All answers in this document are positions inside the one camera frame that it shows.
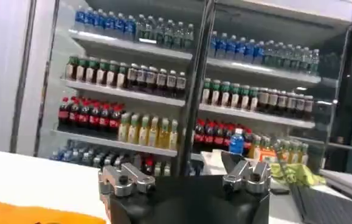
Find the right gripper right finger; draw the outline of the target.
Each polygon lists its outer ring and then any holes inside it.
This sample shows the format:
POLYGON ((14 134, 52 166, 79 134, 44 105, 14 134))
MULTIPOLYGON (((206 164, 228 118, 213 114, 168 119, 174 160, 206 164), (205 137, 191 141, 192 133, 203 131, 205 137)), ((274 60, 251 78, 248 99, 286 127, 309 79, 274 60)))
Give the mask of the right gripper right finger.
POLYGON ((227 193, 246 190, 251 194, 265 194, 270 189, 271 168, 268 163, 257 161, 253 166, 243 156, 221 152, 226 170, 223 188, 227 193))

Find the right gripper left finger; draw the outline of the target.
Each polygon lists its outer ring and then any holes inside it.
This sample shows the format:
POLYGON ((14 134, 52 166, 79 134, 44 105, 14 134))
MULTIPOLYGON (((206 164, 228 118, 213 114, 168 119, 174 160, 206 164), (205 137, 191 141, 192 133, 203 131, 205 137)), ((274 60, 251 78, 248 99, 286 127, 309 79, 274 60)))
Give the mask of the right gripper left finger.
POLYGON ((120 169, 104 166, 98 172, 98 186, 100 195, 129 197, 133 191, 152 193, 156 190, 156 179, 144 174, 131 163, 123 163, 120 169))

